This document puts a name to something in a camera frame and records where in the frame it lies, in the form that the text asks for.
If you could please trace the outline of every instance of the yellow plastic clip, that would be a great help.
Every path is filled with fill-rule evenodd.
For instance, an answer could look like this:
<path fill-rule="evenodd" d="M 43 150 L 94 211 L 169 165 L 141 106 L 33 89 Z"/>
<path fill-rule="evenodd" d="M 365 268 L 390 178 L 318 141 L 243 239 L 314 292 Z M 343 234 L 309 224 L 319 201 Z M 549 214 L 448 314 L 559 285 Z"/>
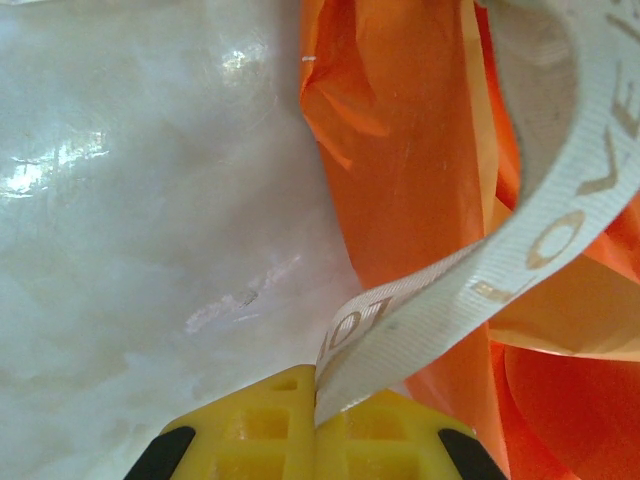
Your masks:
<path fill-rule="evenodd" d="M 174 420 L 125 480 L 506 480 L 467 426 L 388 390 L 316 431 L 314 371 Z"/>

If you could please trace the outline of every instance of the white ribbon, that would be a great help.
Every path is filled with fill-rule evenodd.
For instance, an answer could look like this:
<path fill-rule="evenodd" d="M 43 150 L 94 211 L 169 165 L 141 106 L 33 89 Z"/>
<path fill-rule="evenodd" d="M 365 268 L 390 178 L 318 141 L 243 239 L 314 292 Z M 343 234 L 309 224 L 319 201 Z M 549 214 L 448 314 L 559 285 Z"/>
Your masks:
<path fill-rule="evenodd" d="M 521 152 L 518 208 L 493 235 L 338 311 L 317 362 L 317 425 L 569 263 L 640 187 L 638 1 L 486 4 Z"/>

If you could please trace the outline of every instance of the yellow plastic part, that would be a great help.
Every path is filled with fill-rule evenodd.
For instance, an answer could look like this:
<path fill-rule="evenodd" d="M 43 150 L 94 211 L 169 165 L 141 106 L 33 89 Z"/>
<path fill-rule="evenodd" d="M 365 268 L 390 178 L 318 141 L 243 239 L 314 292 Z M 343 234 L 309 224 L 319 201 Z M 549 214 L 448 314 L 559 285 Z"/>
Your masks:
<path fill-rule="evenodd" d="M 171 480 L 313 479 L 314 372 L 290 368 L 167 425 L 196 431 Z"/>
<path fill-rule="evenodd" d="M 301 365 L 171 422 L 195 436 L 171 480 L 459 480 L 438 437 L 462 423 L 383 391 L 313 424 L 314 367 Z"/>
<path fill-rule="evenodd" d="M 438 437 L 445 428 L 475 438 L 453 418 L 385 390 L 318 429 L 314 478 L 459 480 Z"/>

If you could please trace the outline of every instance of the white plastic bag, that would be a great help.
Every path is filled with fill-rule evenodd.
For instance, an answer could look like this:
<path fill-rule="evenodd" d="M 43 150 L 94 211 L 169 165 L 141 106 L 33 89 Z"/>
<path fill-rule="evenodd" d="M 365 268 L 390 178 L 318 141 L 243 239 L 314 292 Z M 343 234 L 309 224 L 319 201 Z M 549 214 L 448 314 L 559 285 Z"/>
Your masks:
<path fill-rule="evenodd" d="M 3 478 L 122 478 L 175 416 L 315 361 L 358 287 L 298 3 L 0 9 Z"/>

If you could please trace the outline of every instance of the orange plastic bag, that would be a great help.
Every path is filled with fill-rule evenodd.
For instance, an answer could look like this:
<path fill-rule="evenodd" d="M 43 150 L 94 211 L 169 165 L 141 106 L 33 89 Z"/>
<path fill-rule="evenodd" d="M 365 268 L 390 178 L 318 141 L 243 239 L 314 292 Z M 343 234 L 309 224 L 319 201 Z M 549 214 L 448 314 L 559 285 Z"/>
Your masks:
<path fill-rule="evenodd" d="M 464 5 L 468 27 L 473 6 Z M 469 85 L 474 96 L 487 95 L 474 30 L 463 34 L 461 5 L 451 0 L 304 2 L 300 103 L 366 288 L 430 265 L 484 234 L 476 145 L 489 152 L 494 138 L 491 122 L 484 121 L 489 135 L 476 140 L 474 134 Z M 475 60 L 468 62 L 474 47 Z M 475 78 L 468 78 L 468 65 Z M 495 163 L 491 155 L 482 158 Z M 495 168 L 482 169 L 489 200 Z M 507 468 L 485 327 L 408 387 L 475 428 Z"/>
<path fill-rule="evenodd" d="M 367 288 L 480 238 L 515 205 L 518 152 L 490 55 L 496 132 L 478 100 L 487 89 L 480 37 L 468 26 L 472 9 L 456 0 L 305 2 L 300 101 Z M 482 14 L 480 25 L 487 46 Z M 490 351 L 481 328 L 407 381 L 414 397 L 474 427 L 514 479 L 640 476 L 629 457 L 640 443 L 639 409 L 619 408 L 621 398 L 638 397 L 638 365 L 515 347 L 638 360 L 639 207 L 636 197 L 587 255 L 492 320 L 491 338 L 508 345 Z M 593 288 L 600 295 L 585 294 Z M 615 321 L 606 321 L 614 307 Z M 597 374 L 584 376 L 594 362 Z M 580 375 L 588 381 L 570 385 Z M 585 404 L 589 394 L 601 400 Z M 597 418 L 585 405 L 597 407 Z"/>
<path fill-rule="evenodd" d="M 500 146 L 495 228 L 515 205 L 518 152 L 477 13 Z M 636 196 L 585 255 L 491 321 L 510 344 L 494 343 L 492 359 L 514 480 L 640 477 L 640 364 L 602 360 L 640 359 L 639 215 Z"/>

